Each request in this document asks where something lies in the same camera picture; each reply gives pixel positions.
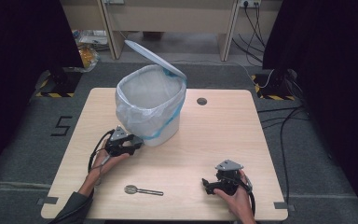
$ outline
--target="trash can lid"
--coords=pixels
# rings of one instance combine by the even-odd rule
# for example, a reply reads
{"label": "trash can lid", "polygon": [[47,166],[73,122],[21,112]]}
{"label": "trash can lid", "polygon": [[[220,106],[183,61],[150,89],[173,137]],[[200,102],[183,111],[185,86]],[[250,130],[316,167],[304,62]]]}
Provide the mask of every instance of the trash can lid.
{"label": "trash can lid", "polygon": [[144,57],[149,59],[150,61],[157,63],[161,65],[162,67],[166,68],[170,72],[176,74],[179,77],[182,77],[183,79],[187,79],[186,75],[181,72],[179,69],[175,68],[172,64],[168,63],[167,61],[160,58],[157,54],[153,53],[152,51],[146,49],[145,47],[142,47],[141,45],[130,41],[130,40],[124,40],[124,42],[133,50],[137,51],[138,53],[142,54]]}

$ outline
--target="hazard tape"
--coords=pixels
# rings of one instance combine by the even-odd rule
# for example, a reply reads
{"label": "hazard tape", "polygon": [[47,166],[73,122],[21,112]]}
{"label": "hazard tape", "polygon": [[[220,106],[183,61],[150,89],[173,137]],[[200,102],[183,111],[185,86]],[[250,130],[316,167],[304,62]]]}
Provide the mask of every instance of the hazard tape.
{"label": "hazard tape", "polygon": [[53,97],[53,98],[57,98],[57,97],[74,97],[73,93],[57,93],[57,92],[38,92],[36,94],[36,96],[39,97]]}
{"label": "hazard tape", "polygon": [[48,84],[52,82],[50,75],[42,82],[39,88],[39,92],[36,94],[38,97],[51,97],[51,98],[61,98],[61,97],[74,97],[73,92],[52,92],[52,91],[42,91],[43,88],[46,88]]}
{"label": "hazard tape", "polygon": [[263,94],[263,89],[259,87],[257,83],[257,76],[253,75],[252,80],[255,83],[255,92],[257,93],[258,98],[260,99],[269,99],[269,100],[291,100],[294,101],[295,97],[291,95],[272,95],[272,94]]}

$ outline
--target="trash can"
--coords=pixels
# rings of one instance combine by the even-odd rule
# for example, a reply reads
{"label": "trash can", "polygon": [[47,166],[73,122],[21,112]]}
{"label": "trash can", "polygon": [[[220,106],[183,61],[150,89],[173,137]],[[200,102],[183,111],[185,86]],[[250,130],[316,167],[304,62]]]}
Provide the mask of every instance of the trash can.
{"label": "trash can", "polygon": [[116,88],[116,115],[129,131],[156,147],[179,129],[186,98],[186,75],[150,50],[125,43],[156,64],[145,66],[120,80]]}

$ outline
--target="black curtain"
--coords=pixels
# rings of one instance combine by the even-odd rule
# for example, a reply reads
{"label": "black curtain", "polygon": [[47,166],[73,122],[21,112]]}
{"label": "black curtain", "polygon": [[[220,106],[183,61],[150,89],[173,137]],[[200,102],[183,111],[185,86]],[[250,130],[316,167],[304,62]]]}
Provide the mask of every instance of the black curtain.
{"label": "black curtain", "polygon": [[46,70],[82,66],[59,0],[0,1],[0,153]]}
{"label": "black curtain", "polygon": [[322,138],[358,196],[358,2],[283,0],[263,67],[297,71]]}

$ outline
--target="metal key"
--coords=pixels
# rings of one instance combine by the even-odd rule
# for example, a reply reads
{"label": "metal key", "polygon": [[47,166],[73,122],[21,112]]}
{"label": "metal key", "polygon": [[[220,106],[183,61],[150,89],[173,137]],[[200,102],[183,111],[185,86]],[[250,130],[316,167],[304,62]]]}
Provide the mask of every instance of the metal key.
{"label": "metal key", "polygon": [[156,190],[150,190],[150,189],[138,189],[134,185],[127,185],[124,188],[124,191],[128,194],[134,194],[134,193],[138,192],[138,193],[154,194],[154,195],[158,195],[158,196],[164,195],[164,193],[162,191],[156,191]]}

